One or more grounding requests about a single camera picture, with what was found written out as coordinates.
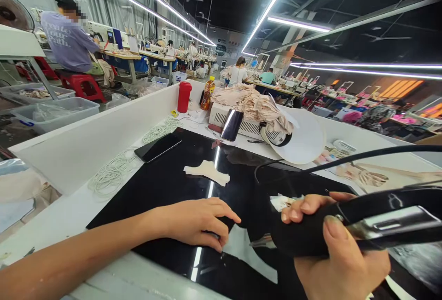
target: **forearm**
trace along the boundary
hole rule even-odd
[[[130,249],[163,237],[155,209],[103,225],[27,256],[0,271],[5,299],[58,300]]]

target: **plastic bottle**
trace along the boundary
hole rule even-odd
[[[210,107],[210,98],[212,97],[213,91],[215,90],[215,77],[210,77],[210,79],[206,82],[206,86],[204,87],[204,96],[201,101],[201,109],[209,110]]]
[[[178,107],[176,110],[179,113],[186,113],[189,107],[190,91],[192,90],[192,85],[187,81],[182,81],[179,83],[180,92],[178,93]]]

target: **beverage bottle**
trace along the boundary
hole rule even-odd
[[[204,87],[204,96],[201,101],[201,109],[209,110],[210,107],[210,98],[212,97],[213,91],[215,90],[215,77],[210,77],[210,79],[206,82],[206,86]]]

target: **black work surface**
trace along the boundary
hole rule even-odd
[[[242,219],[251,241],[269,232],[268,221],[262,213],[269,195],[280,193],[289,197],[311,193],[328,195],[328,191],[351,192],[344,184],[316,176],[306,175],[296,180],[285,179],[275,183],[267,193],[257,193],[253,172],[268,159],[232,146],[212,148],[213,140],[178,128],[174,134],[182,143],[140,170],[109,201],[87,226],[88,229],[143,213],[149,209],[190,199],[212,196],[224,200]],[[228,173],[226,187],[208,178],[186,175],[185,166],[196,167],[203,160],[216,161],[218,171]],[[259,170],[261,181],[272,180],[291,171],[276,167]],[[233,222],[222,219],[229,230]],[[134,252],[180,274],[191,278],[196,246],[172,239],[158,239],[144,243]],[[278,271],[278,284],[267,280],[245,262],[229,254],[219,254],[203,248],[196,282],[231,299],[306,299],[293,267],[293,259],[277,250],[256,248],[256,253]]]

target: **handheld tool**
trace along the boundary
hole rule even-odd
[[[340,219],[361,251],[442,240],[442,187],[404,187],[321,207],[301,223],[284,224],[271,206],[272,241],[290,257],[327,256],[323,221]]]

